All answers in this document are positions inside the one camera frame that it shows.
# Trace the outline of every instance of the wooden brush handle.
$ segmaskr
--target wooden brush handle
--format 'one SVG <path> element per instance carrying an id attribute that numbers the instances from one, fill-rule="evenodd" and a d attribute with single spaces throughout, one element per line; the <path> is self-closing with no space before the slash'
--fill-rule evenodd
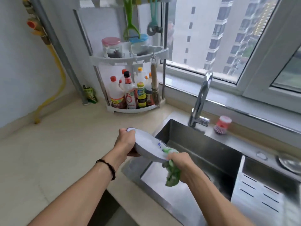
<path id="1" fill-rule="evenodd" d="M 151 77 L 152 77 L 152 89 L 158 89 L 159 87 L 159 83 L 157 80 L 157 67 L 156 64 L 151 64 L 150 66 L 150 70 L 151 70 Z"/>

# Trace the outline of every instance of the forearm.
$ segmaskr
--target forearm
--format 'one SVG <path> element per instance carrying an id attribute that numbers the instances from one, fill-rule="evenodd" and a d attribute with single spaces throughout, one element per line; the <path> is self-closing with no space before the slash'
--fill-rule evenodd
<path id="1" fill-rule="evenodd" d="M 187 185 L 210 226 L 253 225 L 196 165 L 189 167 L 186 178 Z"/>
<path id="2" fill-rule="evenodd" d="M 123 162 L 115 149 L 103 157 L 115 170 Z M 60 194 L 28 226 L 85 226 L 112 179 L 109 167 L 102 162 Z"/>

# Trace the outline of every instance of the bracelet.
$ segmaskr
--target bracelet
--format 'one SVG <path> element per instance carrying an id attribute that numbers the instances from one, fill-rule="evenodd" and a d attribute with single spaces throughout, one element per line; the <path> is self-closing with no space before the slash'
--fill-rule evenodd
<path id="1" fill-rule="evenodd" d="M 104 161 L 103 159 L 99 159 L 99 160 L 96 161 L 96 163 L 98 163 L 98 162 L 103 162 L 103 163 L 105 163 L 105 164 L 108 165 L 108 167 L 109 167 L 109 169 L 110 169 L 110 171 L 111 171 L 111 173 L 113 175 L 113 178 L 112 178 L 111 181 L 115 180 L 115 178 L 116 178 L 116 171 L 115 171 L 114 167 L 110 163 L 107 163 L 106 161 Z"/>

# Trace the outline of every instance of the person's right hand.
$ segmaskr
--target person's right hand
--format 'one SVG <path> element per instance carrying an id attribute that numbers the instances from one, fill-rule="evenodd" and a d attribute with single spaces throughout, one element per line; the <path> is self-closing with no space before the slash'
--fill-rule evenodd
<path id="1" fill-rule="evenodd" d="M 189 154 L 186 152 L 173 152 L 168 154 L 167 159 L 173 160 L 175 165 L 181 170 L 181 182 L 187 183 L 188 175 L 191 173 L 191 169 L 193 167 L 197 167 L 190 158 Z"/>

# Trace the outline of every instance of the shelf tier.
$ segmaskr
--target shelf tier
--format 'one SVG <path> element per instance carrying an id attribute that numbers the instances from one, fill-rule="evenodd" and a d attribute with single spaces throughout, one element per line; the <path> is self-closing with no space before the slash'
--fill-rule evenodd
<path id="1" fill-rule="evenodd" d="M 133 56 L 130 54 L 128 49 L 125 47 L 128 46 L 129 42 L 125 42 L 123 46 L 124 58 L 105 58 L 103 52 L 100 52 L 96 55 L 90 56 L 90 61 L 93 66 L 98 66 L 99 64 L 105 64 L 109 66 L 130 66 L 133 64 L 143 64 L 149 63 L 152 60 L 152 57 L 155 56 L 156 59 L 167 59 L 168 58 L 168 48 L 164 49 L 163 47 L 149 46 L 149 54 L 141 56 Z"/>
<path id="2" fill-rule="evenodd" d="M 159 2 L 171 2 L 173 0 L 158 0 Z M 72 9 L 80 8 L 117 8 L 123 7 L 123 0 L 69 0 Z M 149 3 L 149 0 L 133 0 L 133 4 L 141 5 Z"/>
<path id="3" fill-rule="evenodd" d="M 165 105 L 165 99 L 160 101 L 160 106 Z M 152 105 L 152 106 L 148 106 L 145 108 L 138 108 L 138 109 L 119 109 L 119 108 L 114 108 L 111 105 L 107 105 L 107 110 L 109 112 L 119 112 L 119 113 L 142 113 L 142 112 L 146 112 L 149 110 L 152 110 L 154 108 L 157 108 L 156 105 Z"/>

